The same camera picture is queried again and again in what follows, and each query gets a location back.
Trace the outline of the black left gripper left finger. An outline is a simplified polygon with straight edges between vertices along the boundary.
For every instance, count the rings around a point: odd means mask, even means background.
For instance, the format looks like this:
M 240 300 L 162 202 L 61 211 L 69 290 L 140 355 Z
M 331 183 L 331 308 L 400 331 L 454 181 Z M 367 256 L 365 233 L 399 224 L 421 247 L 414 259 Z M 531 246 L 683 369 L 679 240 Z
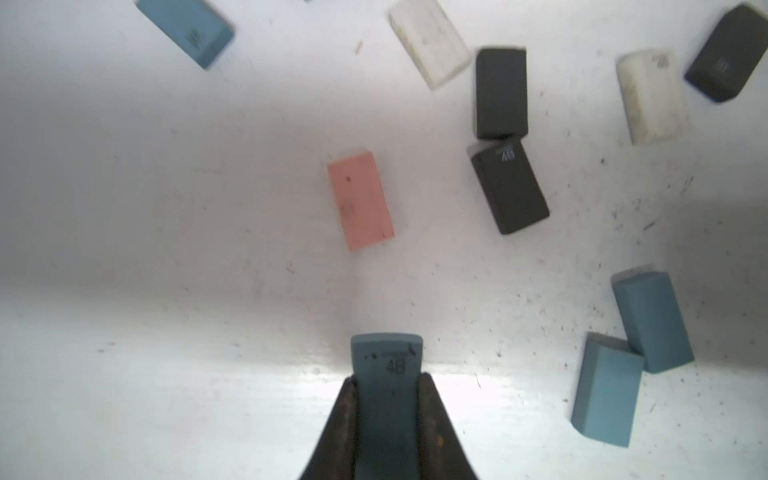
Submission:
M 353 376 L 346 378 L 301 480 L 354 478 L 359 394 Z

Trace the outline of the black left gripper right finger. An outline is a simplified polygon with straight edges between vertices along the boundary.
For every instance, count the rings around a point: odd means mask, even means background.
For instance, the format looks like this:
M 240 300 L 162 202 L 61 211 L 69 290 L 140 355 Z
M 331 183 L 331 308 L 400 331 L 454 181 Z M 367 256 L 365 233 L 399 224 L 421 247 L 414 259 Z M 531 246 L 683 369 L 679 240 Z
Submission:
M 417 382 L 417 448 L 421 479 L 477 479 L 435 382 L 426 372 Z

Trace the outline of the blue eraser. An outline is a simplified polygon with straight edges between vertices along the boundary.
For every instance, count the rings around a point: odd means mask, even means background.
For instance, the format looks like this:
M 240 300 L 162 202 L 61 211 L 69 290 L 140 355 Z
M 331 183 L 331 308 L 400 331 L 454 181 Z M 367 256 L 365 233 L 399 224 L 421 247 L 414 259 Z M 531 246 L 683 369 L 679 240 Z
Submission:
M 644 371 L 664 373 L 694 361 L 694 352 L 670 276 L 647 271 L 612 283 L 630 346 Z
M 232 25 L 207 1 L 139 0 L 135 5 L 202 69 L 208 69 L 235 36 Z
M 423 339 L 369 333 L 351 339 L 358 387 L 356 479 L 417 479 L 417 382 Z
M 571 415 L 581 435 L 630 445 L 645 358 L 625 340 L 590 332 Z

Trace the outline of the pink eraser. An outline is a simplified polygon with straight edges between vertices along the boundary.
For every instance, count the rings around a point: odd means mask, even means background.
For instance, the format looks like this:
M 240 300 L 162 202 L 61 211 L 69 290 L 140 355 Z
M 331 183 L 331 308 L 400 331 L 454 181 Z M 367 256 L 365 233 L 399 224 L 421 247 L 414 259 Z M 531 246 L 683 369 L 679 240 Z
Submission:
M 346 245 L 350 251 L 391 239 L 395 231 L 370 151 L 327 166 Z

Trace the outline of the white eraser 4B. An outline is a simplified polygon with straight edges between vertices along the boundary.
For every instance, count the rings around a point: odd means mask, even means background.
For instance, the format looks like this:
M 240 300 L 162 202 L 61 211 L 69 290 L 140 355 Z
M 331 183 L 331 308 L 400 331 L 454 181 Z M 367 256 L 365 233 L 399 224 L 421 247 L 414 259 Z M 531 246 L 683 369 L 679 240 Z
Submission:
M 617 60 L 616 73 L 633 145 L 678 138 L 690 130 L 682 77 L 672 49 L 625 54 Z

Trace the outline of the black eraser 4B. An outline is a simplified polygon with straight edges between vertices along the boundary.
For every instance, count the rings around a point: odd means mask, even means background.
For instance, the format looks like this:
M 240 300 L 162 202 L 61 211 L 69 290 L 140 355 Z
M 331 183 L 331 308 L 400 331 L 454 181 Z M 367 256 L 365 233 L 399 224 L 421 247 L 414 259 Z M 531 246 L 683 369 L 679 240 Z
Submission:
M 718 21 L 684 79 L 715 103 L 740 94 L 767 50 L 767 16 L 742 2 Z

